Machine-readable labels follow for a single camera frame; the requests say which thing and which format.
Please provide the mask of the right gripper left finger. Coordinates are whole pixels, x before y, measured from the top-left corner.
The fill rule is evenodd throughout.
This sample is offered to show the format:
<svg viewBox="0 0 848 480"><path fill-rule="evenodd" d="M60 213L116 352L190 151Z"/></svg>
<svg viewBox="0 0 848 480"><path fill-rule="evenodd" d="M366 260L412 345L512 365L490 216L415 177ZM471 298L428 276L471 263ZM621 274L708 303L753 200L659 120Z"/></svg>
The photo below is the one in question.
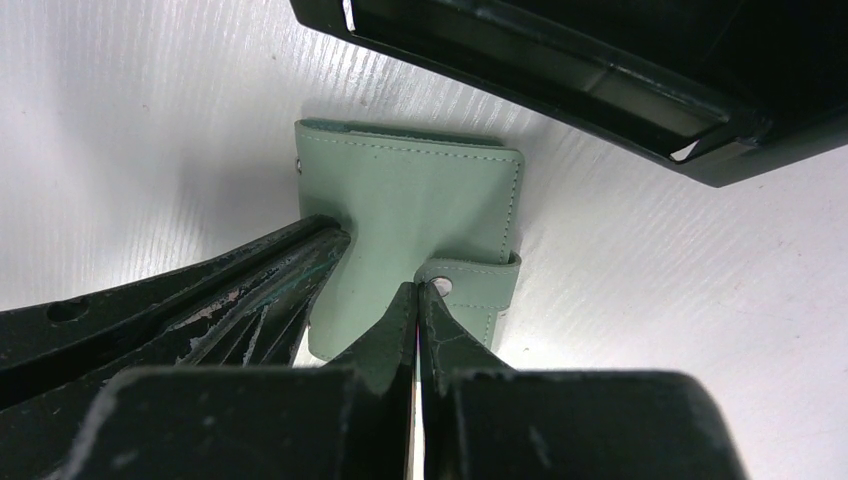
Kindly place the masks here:
<svg viewBox="0 0 848 480"><path fill-rule="evenodd" d="M98 394L64 479L404 479L417 289L319 368L143 367Z"/></svg>

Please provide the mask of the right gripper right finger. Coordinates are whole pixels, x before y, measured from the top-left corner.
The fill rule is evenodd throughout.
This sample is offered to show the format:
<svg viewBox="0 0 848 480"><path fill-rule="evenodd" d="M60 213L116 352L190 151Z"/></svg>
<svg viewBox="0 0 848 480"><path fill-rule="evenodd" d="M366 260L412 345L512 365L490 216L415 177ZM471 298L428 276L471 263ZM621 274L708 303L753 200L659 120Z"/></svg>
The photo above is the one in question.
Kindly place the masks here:
<svg viewBox="0 0 848 480"><path fill-rule="evenodd" d="M656 370L517 370L418 288L428 479L742 479L719 408Z"/></svg>

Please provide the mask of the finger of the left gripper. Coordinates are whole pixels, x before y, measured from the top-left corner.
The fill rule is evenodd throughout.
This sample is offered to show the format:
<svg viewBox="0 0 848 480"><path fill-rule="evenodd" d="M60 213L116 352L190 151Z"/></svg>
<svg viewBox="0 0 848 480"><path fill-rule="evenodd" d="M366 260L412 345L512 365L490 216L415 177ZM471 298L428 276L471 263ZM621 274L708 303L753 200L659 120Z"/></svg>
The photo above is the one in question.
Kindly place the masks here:
<svg viewBox="0 0 848 480"><path fill-rule="evenodd" d="M150 341L177 316L325 231L313 215L211 259L77 297L1 314L1 407L21 404Z"/></svg>
<svg viewBox="0 0 848 480"><path fill-rule="evenodd" d="M189 307L140 347L73 382L10 408L1 407L2 477L59 477L90 404L124 370L262 361L349 242L341 229L325 231L282 259L230 282L211 299Z"/></svg>

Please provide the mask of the green leather card holder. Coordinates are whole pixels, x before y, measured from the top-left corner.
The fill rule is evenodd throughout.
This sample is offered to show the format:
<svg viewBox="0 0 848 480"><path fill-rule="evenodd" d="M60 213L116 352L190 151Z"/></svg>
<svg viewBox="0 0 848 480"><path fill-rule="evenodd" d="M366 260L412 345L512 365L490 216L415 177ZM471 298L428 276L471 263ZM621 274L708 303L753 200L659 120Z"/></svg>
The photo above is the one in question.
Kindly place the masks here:
<svg viewBox="0 0 848 480"><path fill-rule="evenodd" d="M330 360L372 327L404 282L434 282L484 345L521 266L517 216L525 160L498 139L302 119L298 200L351 242L309 311L310 353Z"/></svg>

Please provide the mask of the black plastic bin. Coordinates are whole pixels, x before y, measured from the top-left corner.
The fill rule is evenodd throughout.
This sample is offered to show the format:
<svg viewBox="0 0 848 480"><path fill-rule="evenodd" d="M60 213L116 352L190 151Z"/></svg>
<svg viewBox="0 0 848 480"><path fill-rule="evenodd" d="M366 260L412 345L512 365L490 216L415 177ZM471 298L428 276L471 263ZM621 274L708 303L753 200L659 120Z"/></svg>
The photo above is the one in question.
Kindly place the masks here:
<svg viewBox="0 0 848 480"><path fill-rule="evenodd" d="M847 142L843 1L295 1L298 22L723 187Z"/></svg>

